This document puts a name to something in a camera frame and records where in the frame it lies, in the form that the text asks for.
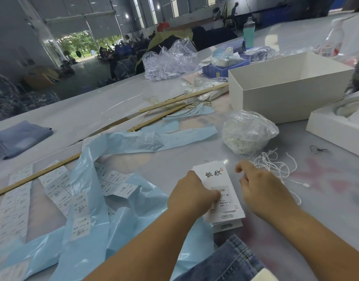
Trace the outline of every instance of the blue plastic basket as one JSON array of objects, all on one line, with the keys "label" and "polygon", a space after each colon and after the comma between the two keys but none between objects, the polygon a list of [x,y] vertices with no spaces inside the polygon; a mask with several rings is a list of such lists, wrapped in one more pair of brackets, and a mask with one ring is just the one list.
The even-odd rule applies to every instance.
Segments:
[{"label": "blue plastic basket", "polygon": [[249,60],[239,63],[239,64],[236,64],[236,65],[233,65],[233,66],[225,67],[225,68],[220,68],[220,67],[213,66],[212,64],[210,64],[207,66],[203,66],[202,70],[203,70],[203,74],[209,78],[228,77],[229,76],[228,71],[230,69],[247,66],[248,64],[249,64]]}]

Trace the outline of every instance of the red object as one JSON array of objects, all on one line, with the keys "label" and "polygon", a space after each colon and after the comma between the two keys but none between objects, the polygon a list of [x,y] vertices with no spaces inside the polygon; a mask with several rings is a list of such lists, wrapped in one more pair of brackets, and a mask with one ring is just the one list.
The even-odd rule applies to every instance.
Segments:
[{"label": "red object", "polygon": [[161,22],[158,24],[157,26],[157,32],[162,32],[164,29],[166,28],[170,28],[171,26],[169,25],[168,22]]}]

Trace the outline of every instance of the water bottle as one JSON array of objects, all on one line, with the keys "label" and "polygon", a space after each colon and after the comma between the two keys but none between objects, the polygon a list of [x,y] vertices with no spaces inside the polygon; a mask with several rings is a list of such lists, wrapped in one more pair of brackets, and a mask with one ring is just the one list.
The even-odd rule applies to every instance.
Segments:
[{"label": "water bottle", "polygon": [[243,25],[243,37],[246,40],[246,48],[252,48],[255,37],[255,22],[252,20],[252,17],[248,17],[247,22]]},{"label": "water bottle", "polygon": [[330,25],[330,31],[328,36],[318,47],[318,54],[323,57],[334,57],[337,56],[343,39],[345,38],[345,32],[343,31],[342,24],[345,19],[335,19]]}]

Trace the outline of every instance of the person's left hand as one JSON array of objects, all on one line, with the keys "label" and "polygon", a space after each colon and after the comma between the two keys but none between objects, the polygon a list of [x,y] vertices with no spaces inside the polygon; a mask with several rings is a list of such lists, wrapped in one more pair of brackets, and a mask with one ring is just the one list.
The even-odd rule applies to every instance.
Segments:
[{"label": "person's left hand", "polygon": [[204,215],[215,201],[220,199],[218,190],[204,187],[193,170],[180,179],[168,199],[168,210],[185,212],[195,219]]}]

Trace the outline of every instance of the open white box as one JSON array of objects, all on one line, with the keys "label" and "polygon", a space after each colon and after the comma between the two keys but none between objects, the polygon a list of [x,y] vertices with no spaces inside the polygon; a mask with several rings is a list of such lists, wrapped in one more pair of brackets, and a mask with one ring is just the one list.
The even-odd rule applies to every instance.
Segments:
[{"label": "open white box", "polygon": [[274,123],[308,119],[311,111],[341,99],[354,69],[310,52],[229,70],[233,109]]},{"label": "open white box", "polygon": [[359,124],[348,120],[358,108],[359,91],[311,112],[306,130],[359,156]]}]

